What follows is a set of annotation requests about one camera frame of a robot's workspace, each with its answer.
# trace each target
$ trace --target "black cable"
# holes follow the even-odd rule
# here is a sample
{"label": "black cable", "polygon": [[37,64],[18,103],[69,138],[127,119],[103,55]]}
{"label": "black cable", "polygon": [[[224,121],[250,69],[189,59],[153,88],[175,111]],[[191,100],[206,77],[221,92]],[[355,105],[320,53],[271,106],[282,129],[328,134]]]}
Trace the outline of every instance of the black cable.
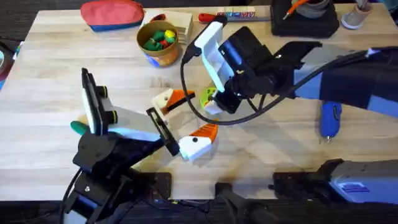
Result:
{"label": "black cable", "polygon": [[187,60],[184,59],[184,58],[182,60],[181,67],[180,67],[182,88],[184,90],[185,99],[186,99],[189,107],[191,108],[192,112],[198,118],[200,118],[200,119],[202,119],[202,120],[204,120],[204,121],[206,121],[207,123],[210,123],[210,124],[217,124],[217,125],[240,124],[240,123],[243,123],[243,122],[246,122],[246,121],[250,121],[250,120],[252,120],[254,118],[257,118],[258,116],[264,114],[265,112],[267,112],[268,110],[273,108],[275,105],[280,103],[283,99],[288,97],[290,94],[294,93],[295,90],[299,89],[301,86],[306,84],[312,78],[316,77],[319,73],[321,73],[321,72],[323,72],[325,70],[331,69],[331,68],[337,66],[339,63],[346,62],[347,60],[351,61],[351,60],[357,59],[358,57],[364,57],[366,55],[366,53],[367,53],[366,50],[363,50],[363,51],[360,51],[360,52],[355,52],[353,54],[349,54],[349,55],[338,57],[338,58],[334,59],[333,61],[331,61],[331,62],[329,62],[329,63],[327,63],[325,65],[322,65],[321,67],[317,68],[315,71],[313,71],[312,73],[307,75],[305,78],[301,79],[295,85],[290,87],[284,93],[280,94],[274,101],[270,102],[268,105],[266,105],[261,110],[258,110],[257,112],[255,112],[253,114],[250,114],[250,115],[248,115],[246,117],[239,118],[239,119],[236,119],[236,120],[231,120],[231,121],[214,121],[212,119],[208,119],[208,118],[204,117],[201,113],[199,113],[199,111],[194,107],[194,105],[191,102],[191,99],[188,97],[187,86],[186,86],[186,83],[185,83],[185,77],[184,77],[183,68],[184,68],[184,65],[187,63]]}
{"label": "black cable", "polygon": [[246,100],[248,101],[250,107],[254,110],[254,112],[256,112],[257,108],[256,108],[256,106],[254,106],[254,103],[250,99],[246,99]]}
{"label": "black cable", "polygon": [[265,94],[261,96],[260,103],[259,103],[259,110],[262,109],[262,106],[264,105],[264,100],[266,99],[266,96],[267,95],[265,95]]}
{"label": "black cable", "polygon": [[67,202],[67,199],[68,199],[68,196],[72,189],[73,184],[76,182],[76,179],[79,177],[80,174],[81,174],[81,168],[79,168],[79,170],[76,172],[75,176],[70,181],[70,183],[67,187],[67,190],[65,191],[65,194],[63,195],[62,202],[60,205],[59,214],[58,214],[58,224],[63,224],[63,211],[65,209],[65,203]]}

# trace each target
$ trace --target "orange object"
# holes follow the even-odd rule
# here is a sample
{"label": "orange object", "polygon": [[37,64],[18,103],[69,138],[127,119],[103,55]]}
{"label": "orange object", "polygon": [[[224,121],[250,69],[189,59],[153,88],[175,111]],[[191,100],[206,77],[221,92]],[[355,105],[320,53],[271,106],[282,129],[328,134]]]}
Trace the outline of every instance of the orange object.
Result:
{"label": "orange object", "polygon": [[[188,90],[190,98],[195,97],[195,92]],[[183,90],[173,90],[172,96],[167,100],[166,106],[162,109],[163,114],[167,114],[172,109],[185,102],[185,95]]]}
{"label": "orange object", "polygon": [[283,20],[285,20],[291,13],[293,13],[297,7],[307,3],[308,1],[309,0],[299,0],[296,3],[294,3],[293,6],[286,12],[286,15],[284,16]]}
{"label": "orange object", "polygon": [[201,128],[197,129],[196,131],[192,132],[189,136],[208,137],[211,139],[211,143],[213,143],[217,137],[217,132],[218,132],[217,124],[206,124]]}

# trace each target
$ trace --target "green object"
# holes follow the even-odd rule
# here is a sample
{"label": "green object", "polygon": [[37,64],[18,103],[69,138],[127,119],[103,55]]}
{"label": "green object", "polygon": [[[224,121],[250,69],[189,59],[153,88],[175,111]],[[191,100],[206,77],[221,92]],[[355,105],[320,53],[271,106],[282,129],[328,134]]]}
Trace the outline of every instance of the green object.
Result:
{"label": "green object", "polygon": [[144,48],[146,50],[150,50],[150,51],[158,51],[158,50],[162,50],[162,44],[160,44],[159,42],[154,42],[153,39],[149,39],[144,44]]}
{"label": "green object", "polygon": [[205,109],[206,104],[209,102],[209,98],[213,95],[213,93],[216,91],[216,88],[210,87],[205,90],[203,90],[200,94],[200,106]]}
{"label": "green object", "polygon": [[70,127],[79,135],[83,135],[86,131],[90,130],[90,127],[88,125],[83,124],[80,121],[72,121],[70,123]]}
{"label": "green object", "polygon": [[169,44],[174,43],[174,37],[166,37],[165,39],[166,39],[167,43],[169,43]]}
{"label": "green object", "polygon": [[152,39],[156,42],[164,40],[164,31],[161,30],[156,31]]}

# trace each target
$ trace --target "cup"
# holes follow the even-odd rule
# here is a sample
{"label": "cup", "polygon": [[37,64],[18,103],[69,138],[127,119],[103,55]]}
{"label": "cup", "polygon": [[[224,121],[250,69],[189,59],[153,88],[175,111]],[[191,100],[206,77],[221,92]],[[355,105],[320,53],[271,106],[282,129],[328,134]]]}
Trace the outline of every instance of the cup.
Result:
{"label": "cup", "polygon": [[372,5],[369,2],[365,4],[363,9],[360,9],[356,4],[352,12],[343,15],[341,24],[347,29],[359,29],[371,11]]}
{"label": "cup", "polygon": [[[172,30],[175,33],[174,43],[163,50],[150,51],[145,49],[144,44],[152,38],[158,30]],[[171,65],[180,54],[177,28],[166,21],[152,21],[141,27],[137,33],[137,42],[148,61],[155,67],[166,67]]]}

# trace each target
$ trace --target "wooden tabletop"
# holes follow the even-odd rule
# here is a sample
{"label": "wooden tabletop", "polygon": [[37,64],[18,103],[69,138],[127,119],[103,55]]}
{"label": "wooden tabletop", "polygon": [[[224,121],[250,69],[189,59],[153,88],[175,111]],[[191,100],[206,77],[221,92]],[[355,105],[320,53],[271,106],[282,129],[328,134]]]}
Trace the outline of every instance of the wooden tabletop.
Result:
{"label": "wooden tabletop", "polygon": [[[387,9],[382,4],[373,6],[362,28],[340,27],[322,42],[351,49],[398,45],[398,30]],[[353,5],[336,8],[341,18]],[[168,10],[193,13],[194,38],[204,28],[197,22],[198,13],[215,13],[217,8]],[[258,6],[256,13],[268,16],[269,7]],[[223,29],[224,39],[241,26],[248,26],[272,52],[290,40],[303,40],[273,36],[268,22],[230,23]],[[62,198],[77,170],[72,158],[80,137],[69,124],[84,113],[82,67],[94,74],[97,84],[108,87],[114,105],[141,113],[151,107],[155,95],[167,88],[181,89],[179,62],[154,68],[138,48],[137,31],[97,34],[78,10],[38,13],[0,94],[0,200]],[[189,89],[200,92],[211,84],[201,58],[186,65],[185,74]],[[219,180],[232,182],[244,197],[274,198],[267,185],[276,170],[316,170],[333,158],[398,159],[398,119],[344,106],[340,132],[325,144],[318,133],[319,112],[318,100],[284,100],[258,119],[220,127],[212,152],[193,164],[171,157],[163,148],[136,167],[171,172],[176,199],[212,198]],[[236,114],[224,114],[221,119],[248,113],[252,111],[243,103]],[[202,124],[187,105],[172,111],[169,120],[177,138]]]}

